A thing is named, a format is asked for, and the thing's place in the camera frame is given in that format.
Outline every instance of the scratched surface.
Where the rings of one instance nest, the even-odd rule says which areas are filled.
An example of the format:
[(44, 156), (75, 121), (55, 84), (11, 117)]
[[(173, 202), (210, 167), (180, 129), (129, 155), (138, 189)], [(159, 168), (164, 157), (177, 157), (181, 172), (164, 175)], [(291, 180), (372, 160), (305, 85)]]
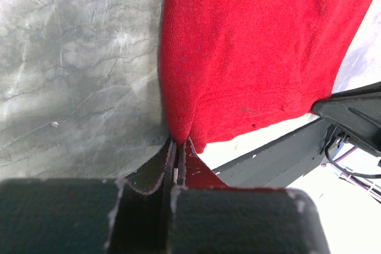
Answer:
[(168, 135), (162, 0), (0, 0), (0, 179), (115, 177)]

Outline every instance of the red towel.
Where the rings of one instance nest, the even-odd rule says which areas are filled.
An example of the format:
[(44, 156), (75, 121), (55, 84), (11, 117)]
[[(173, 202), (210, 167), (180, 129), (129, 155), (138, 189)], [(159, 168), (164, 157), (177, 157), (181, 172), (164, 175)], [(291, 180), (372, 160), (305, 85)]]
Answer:
[(161, 82), (171, 133), (209, 142), (328, 98), (372, 0), (165, 0)]

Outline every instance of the red fabric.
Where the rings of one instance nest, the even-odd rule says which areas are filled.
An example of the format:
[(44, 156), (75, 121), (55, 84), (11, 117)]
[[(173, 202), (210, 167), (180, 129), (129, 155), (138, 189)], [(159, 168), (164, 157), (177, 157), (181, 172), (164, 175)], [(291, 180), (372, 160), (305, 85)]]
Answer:
[(372, 0), (165, 0), (161, 82), (175, 140), (209, 142), (330, 96)]

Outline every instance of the purple wire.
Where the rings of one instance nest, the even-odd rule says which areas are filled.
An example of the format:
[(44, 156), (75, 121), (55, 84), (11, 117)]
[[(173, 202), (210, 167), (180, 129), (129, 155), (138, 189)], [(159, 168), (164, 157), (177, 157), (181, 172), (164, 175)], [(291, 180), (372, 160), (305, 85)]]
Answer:
[[(346, 151), (343, 155), (341, 155), (341, 156), (338, 157), (337, 159), (334, 159), (333, 161), (336, 162), (336, 163), (340, 162), (341, 160), (345, 159), (345, 158), (348, 157), (350, 154), (352, 154), (356, 149), (357, 149), (357, 147), (352, 147), (350, 150)], [(322, 167), (326, 167), (327, 164), (330, 164), (330, 163), (321, 164), (321, 166), (322, 166)]]

